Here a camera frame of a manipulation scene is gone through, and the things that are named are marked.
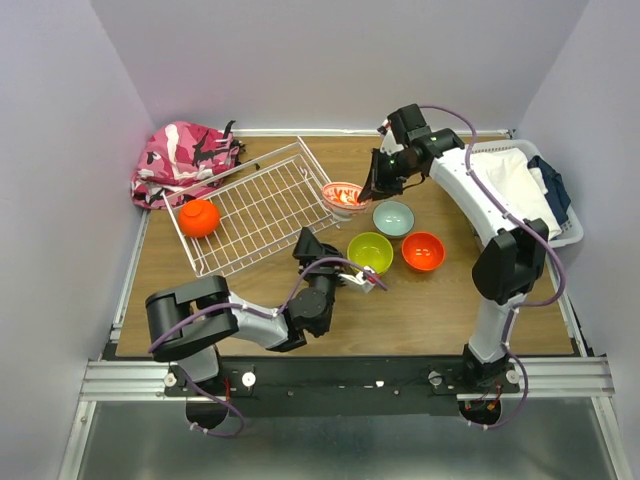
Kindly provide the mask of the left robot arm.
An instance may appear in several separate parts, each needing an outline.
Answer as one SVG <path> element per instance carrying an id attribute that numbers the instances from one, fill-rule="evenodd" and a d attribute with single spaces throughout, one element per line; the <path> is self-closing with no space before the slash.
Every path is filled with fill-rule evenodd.
<path id="1" fill-rule="evenodd" d="M 326 334 L 346 272 L 345 257 L 304 227 L 293 258 L 299 264 L 298 281 L 306 286 L 295 287 L 279 307 L 244 301 L 220 275 L 150 295 L 145 309 L 153 359 L 177 364 L 197 393 L 209 395 L 222 380 L 218 342 L 233 337 L 281 353 L 306 345 L 307 334 Z"/>

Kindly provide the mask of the orange bowl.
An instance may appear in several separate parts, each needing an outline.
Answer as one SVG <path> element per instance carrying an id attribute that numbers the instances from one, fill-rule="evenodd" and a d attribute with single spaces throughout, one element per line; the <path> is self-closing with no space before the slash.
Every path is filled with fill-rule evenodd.
<path id="1" fill-rule="evenodd" d="M 442 266 L 446 250 L 442 241 L 429 232 L 413 232 L 401 246 L 405 263 L 418 272 L 432 272 Z"/>
<path id="2" fill-rule="evenodd" d="M 208 200 L 190 200 L 180 209 L 178 225 L 190 238 L 202 238 L 213 233 L 220 224 L 218 208 Z"/>

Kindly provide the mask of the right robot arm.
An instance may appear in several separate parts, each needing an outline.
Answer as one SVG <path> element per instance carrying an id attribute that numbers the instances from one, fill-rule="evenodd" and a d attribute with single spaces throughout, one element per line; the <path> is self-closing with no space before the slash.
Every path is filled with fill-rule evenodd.
<path id="1" fill-rule="evenodd" d="M 386 132 L 372 153 L 360 197 L 391 198 L 404 190 L 412 175 L 421 174 L 454 200 L 479 234 L 483 249 L 472 268 L 472 280 L 482 300 L 459 371 L 462 384 L 480 392 L 509 368 L 513 323 L 551 248 L 544 221 L 514 215 L 481 179 L 472 153 L 472 144 L 450 129 L 420 128 L 409 135 Z"/>

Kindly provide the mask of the light blue ribbed bowl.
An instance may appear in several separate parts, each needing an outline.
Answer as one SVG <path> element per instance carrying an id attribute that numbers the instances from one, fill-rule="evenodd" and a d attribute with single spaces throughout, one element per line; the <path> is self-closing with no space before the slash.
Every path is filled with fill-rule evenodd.
<path id="1" fill-rule="evenodd" d="M 406 204 L 391 200 L 380 203 L 374 209 L 372 220 L 375 228 L 389 238 L 403 238 L 415 225 L 413 211 Z"/>

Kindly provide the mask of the white bowl with red pattern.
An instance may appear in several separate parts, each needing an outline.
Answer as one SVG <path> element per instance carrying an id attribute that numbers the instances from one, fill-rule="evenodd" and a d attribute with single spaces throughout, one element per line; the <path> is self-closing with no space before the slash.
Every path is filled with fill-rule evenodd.
<path id="1" fill-rule="evenodd" d="M 371 200 L 359 201 L 362 188 L 349 182 L 330 182 L 322 187 L 323 204 L 337 221 L 347 222 L 365 213 Z"/>

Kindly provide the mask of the yellow-green bowl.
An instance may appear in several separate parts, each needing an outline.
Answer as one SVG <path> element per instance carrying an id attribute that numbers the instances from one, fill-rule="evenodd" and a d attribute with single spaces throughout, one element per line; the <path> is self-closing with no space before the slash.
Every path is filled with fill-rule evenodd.
<path id="1" fill-rule="evenodd" d="M 381 234 L 364 232 L 350 241 L 347 258 L 361 266 L 371 267 L 377 274 L 382 275 L 392 265 L 394 250 L 390 241 Z"/>

